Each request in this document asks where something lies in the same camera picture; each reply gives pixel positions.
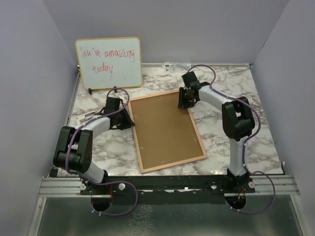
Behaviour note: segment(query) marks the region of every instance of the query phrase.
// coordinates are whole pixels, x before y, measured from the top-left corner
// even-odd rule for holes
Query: brown board
[[[178,109],[177,105],[178,91],[130,100],[142,173],[207,158],[190,110]]]

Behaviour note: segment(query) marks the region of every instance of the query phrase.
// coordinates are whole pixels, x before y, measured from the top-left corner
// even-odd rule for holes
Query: marble table top
[[[228,95],[246,96],[261,116],[261,131],[250,140],[248,155],[250,171],[260,170],[268,174],[282,174],[281,163],[250,69],[247,66],[215,66],[213,68],[217,73],[214,88]],[[201,82],[211,82],[213,73],[209,69],[201,67],[194,71]],[[181,78],[183,72],[167,73],[162,67],[143,67],[142,73],[143,85],[141,87],[126,88],[131,98],[178,90],[179,87],[184,86]],[[80,81],[69,125],[76,126],[79,115],[90,111],[100,111],[105,106],[107,92],[108,90],[96,90],[89,95]],[[121,91],[112,95],[126,101],[126,95]],[[199,101],[191,111],[206,148],[207,159],[141,174],[132,129],[127,129],[109,130],[96,137],[93,140],[92,161],[111,176],[226,174],[230,150],[228,137],[222,128],[221,112],[203,101]],[[59,169],[58,176],[70,175]]]

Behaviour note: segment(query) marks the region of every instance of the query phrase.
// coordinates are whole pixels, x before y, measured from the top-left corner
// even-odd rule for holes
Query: purple cable
[[[129,210],[127,210],[127,211],[125,211],[123,213],[115,213],[115,214],[113,214],[113,213],[106,213],[106,212],[103,212],[103,211],[97,211],[97,210],[94,209],[93,203],[91,203],[91,207],[92,207],[94,212],[96,212],[98,214],[102,214],[102,215],[120,216],[120,215],[126,215],[126,214],[130,213],[136,208],[137,203],[138,203],[138,192],[137,192],[136,187],[132,183],[126,182],[126,181],[114,181],[114,182],[108,182],[108,183],[96,183],[96,182],[90,181],[90,183],[98,185],[98,186],[105,186],[105,185],[116,184],[116,183],[126,183],[126,184],[129,184],[134,189],[134,192],[136,194],[136,201],[134,202],[132,208],[130,208]]]
[[[187,73],[190,72],[193,68],[199,67],[199,66],[204,66],[204,67],[207,67],[207,68],[209,68],[210,70],[212,70],[212,72],[213,72],[213,74],[214,74],[214,77],[213,77],[213,80],[210,82],[210,89],[211,89],[213,92],[219,94],[220,96],[224,96],[224,97],[226,97],[227,99],[235,100],[235,101],[238,101],[238,102],[244,104],[245,106],[247,106],[248,108],[250,108],[250,109],[255,113],[255,115],[256,115],[256,117],[257,117],[257,120],[258,120],[258,128],[257,128],[256,132],[254,132],[252,135],[250,135],[249,137],[247,137],[247,138],[244,140],[244,142],[243,142],[243,148],[242,148],[242,162],[243,162],[243,166],[244,166],[245,170],[246,170],[247,172],[249,172],[250,175],[255,175],[256,173],[261,173],[262,175],[266,176],[266,177],[270,180],[270,183],[271,183],[271,185],[272,185],[273,192],[274,192],[272,201],[271,201],[270,205],[269,205],[268,207],[266,207],[264,210],[257,211],[257,212],[248,212],[248,211],[243,211],[243,210],[237,210],[237,209],[231,207],[227,201],[225,201],[225,203],[230,207],[231,210],[236,211],[236,212],[239,212],[239,213],[242,213],[242,214],[256,215],[256,214],[264,213],[264,212],[266,212],[267,210],[269,210],[269,209],[272,207],[272,205],[275,203],[275,200],[276,200],[276,188],[275,188],[275,185],[274,185],[273,181],[271,180],[271,178],[270,178],[266,173],[264,173],[264,172],[262,172],[262,171],[255,171],[255,172],[251,173],[251,172],[249,171],[248,167],[247,167],[246,164],[245,164],[245,149],[246,149],[246,144],[247,144],[247,142],[248,142],[249,139],[255,137],[255,136],[258,134],[258,132],[260,131],[260,129],[261,129],[261,119],[260,119],[260,116],[259,116],[258,112],[255,110],[255,108],[252,107],[251,105],[247,104],[246,102],[244,102],[244,101],[242,101],[242,100],[240,100],[240,99],[238,99],[238,98],[231,97],[231,96],[228,96],[228,95],[226,95],[226,94],[224,94],[224,93],[222,93],[222,92],[220,92],[220,91],[217,91],[217,90],[215,90],[215,89],[212,87],[212,84],[214,83],[214,81],[215,81],[215,79],[216,79],[216,77],[217,77],[216,72],[214,71],[214,69],[213,69],[212,67],[210,67],[210,66],[208,66],[208,65],[204,65],[204,64],[198,64],[198,65],[194,65],[193,67],[191,67],[191,68],[187,71]]]
[[[66,170],[69,174],[77,174],[76,172],[72,172],[72,171],[69,169],[69,156],[70,156],[70,151],[71,151],[71,147],[72,147],[72,145],[73,145],[73,142],[74,142],[74,139],[75,139],[75,136],[77,135],[77,133],[78,133],[83,127],[85,127],[86,125],[91,124],[92,122],[94,122],[94,121],[96,121],[96,120],[98,120],[98,119],[102,119],[102,118],[105,118],[105,117],[114,115],[114,114],[116,114],[116,113],[119,113],[119,112],[121,112],[123,109],[125,109],[125,108],[127,107],[128,103],[129,103],[129,100],[130,100],[130,97],[129,97],[128,92],[127,92],[126,90],[122,89],[122,88],[112,88],[111,90],[108,91],[106,98],[108,97],[109,93],[110,93],[111,91],[114,91],[114,90],[122,90],[123,92],[125,92],[125,94],[127,94],[127,102],[126,102],[126,104],[125,104],[122,108],[120,108],[118,111],[115,111],[115,112],[112,112],[112,113],[109,113],[109,114],[105,114],[105,115],[103,115],[103,116],[99,116],[99,117],[93,118],[93,119],[89,120],[88,122],[86,122],[84,125],[81,125],[81,126],[79,126],[79,127],[76,129],[76,131],[74,132],[74,134],[73,134],[73,136],[72,136],[72,138],[71,138],[71,140],[70,140],[70,143],[69,143],[69,146],[68,146],[68,150],[67,150],[67,155],[66,155],[66,158],[65,158],[65,170]],[[138,203],[138,192],[137,192],[136,187],[135,187],[132,183],[126,182],[126,181],[115,181],[115,182],[108,182],[108,183],[96,183],[96,182],[93,182],[93,181],[89,181],[89,182],[90,182],[91,184],[99,185],[99,186],[106,186],[106,185],[115,184],[115,183],[126,183],[126,184],[131,185],[131,187],[134,189],[135,195],[136,195],[136,201],[135,201],[133,207],[132,207],[131,209],[129,209],[128,211],[126,211],[126,212],[119,213],[119,214],[111,214],[111,213],[99,212],[99,211],[96,211],[96,210],[94,209],[93,205],[92,205],[92,207],[93,207],[93,209],[94,209],[95,212],[101,213],[101,214],[103,214],[103,215],[119,216],[119,215],[126,215],[126,214],[130,213],[131,211],[133,211],[133,210],[136,208],[137,203]]]

